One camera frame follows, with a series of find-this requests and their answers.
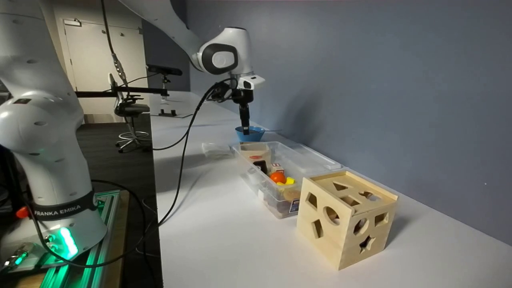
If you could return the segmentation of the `clear plastic box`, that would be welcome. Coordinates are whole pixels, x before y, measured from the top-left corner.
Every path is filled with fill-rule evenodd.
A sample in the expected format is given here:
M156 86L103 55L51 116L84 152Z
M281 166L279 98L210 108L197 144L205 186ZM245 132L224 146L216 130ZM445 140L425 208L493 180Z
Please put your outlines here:
M268 165L268 175L245 159L239 152L241 144L232 146L240 177L249 186L250 190L260 199L267 209L276 218L287 218L297 215L300 199L292 203L285 201L279 193L282 188L295 188L301 191L302 179L313 176L322 171L322 166L309 160L306 156L289 148L280 142L265 142L271 149L271 164L280 163L286 177L292 177L296 180L293 185L280 186L270 179L270 167Z

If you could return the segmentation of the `blue bowl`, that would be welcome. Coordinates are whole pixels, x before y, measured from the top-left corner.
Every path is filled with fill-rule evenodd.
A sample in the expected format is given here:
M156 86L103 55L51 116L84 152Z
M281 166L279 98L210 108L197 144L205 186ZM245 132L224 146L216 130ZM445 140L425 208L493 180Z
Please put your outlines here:
M260 126L249 126L249 134L245 135L242 126L235 128L240 142L260 142L266 130Z

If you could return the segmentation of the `wooden block with red mark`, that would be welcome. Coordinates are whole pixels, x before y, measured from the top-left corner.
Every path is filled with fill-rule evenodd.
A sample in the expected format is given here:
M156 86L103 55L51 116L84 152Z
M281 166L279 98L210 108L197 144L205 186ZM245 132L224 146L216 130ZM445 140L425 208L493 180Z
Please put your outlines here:
M264 161L267 166L271 164L271 149L266 143L241 144L239 152L251 163Z

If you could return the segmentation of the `clear plastic bag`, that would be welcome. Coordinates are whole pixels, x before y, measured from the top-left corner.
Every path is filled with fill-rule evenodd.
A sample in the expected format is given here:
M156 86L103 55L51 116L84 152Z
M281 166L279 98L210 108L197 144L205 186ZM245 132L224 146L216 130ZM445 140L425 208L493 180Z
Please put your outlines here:
M203 143L202 151L208 159L229 159L234 156L228 144Z

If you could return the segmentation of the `brown wooden toy piece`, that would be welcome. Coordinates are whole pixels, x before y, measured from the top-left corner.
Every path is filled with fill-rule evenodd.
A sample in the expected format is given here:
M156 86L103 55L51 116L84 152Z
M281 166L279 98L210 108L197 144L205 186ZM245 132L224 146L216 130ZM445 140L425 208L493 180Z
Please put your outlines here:
M287 202L292 203L296 199L300 199L300 190L295 188L282 188L279 190L280 196Z

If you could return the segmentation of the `office chair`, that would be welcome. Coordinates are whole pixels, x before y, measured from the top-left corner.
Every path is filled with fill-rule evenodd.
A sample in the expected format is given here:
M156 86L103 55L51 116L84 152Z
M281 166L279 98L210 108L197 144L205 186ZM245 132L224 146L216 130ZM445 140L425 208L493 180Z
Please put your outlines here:
M137 103L138 100L142 100L141 97L125 96L124 93L119 90L112 74L108 75L108 82L111 91L116 96L114 114L118 117L122 117L128 127L127 132L118 135L119 140L115 144L118 148L118 152L127 153L139 149L148 151L151 142L149 138L150 135L147 132L136 130L135 118L143 113L149 112L149 106Z

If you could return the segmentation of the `black horizontal bar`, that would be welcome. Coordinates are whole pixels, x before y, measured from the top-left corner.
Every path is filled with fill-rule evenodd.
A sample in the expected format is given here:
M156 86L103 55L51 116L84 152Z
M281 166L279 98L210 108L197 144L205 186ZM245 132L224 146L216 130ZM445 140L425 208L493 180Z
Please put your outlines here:
M78 98L95 98L95 97L118 97L119 93L131 94L155 94L161 96L168 96L168 90L159 88L144 88L144 87L121 87L114 86L106 91L75 91Z

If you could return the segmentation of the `white door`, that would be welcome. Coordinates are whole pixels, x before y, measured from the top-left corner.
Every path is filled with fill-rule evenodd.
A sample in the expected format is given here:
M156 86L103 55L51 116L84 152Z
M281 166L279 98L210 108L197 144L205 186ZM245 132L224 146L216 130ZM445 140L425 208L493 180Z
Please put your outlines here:
M98 22L63 19L62 49L66 72L77 91L104 91L110 88L109 75L122 81L115 69L106 30ZM143 36L138 29L110 27L114 51L121 61L131 87L148 87Z

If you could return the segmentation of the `wooden shape sorter cube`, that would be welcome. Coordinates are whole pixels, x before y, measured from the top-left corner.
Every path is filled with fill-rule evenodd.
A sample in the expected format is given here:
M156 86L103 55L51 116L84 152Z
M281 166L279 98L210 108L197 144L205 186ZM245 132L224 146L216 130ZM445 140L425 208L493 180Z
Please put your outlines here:
M302 180L298 231L337 270L365 260L385 247L398 195L343 168Z

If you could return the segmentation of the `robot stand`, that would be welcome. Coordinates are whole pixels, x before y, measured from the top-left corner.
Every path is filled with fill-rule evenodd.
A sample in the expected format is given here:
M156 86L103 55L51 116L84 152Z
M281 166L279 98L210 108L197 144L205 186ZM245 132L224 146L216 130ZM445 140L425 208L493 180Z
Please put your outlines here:
M108 231L101 242L74 259L77 264L100 264L125 250L129 193L108 191L97 198ZM18 266L0 276L0 288L120 288L122 269L123 260L98 268L68 266L37 244Z

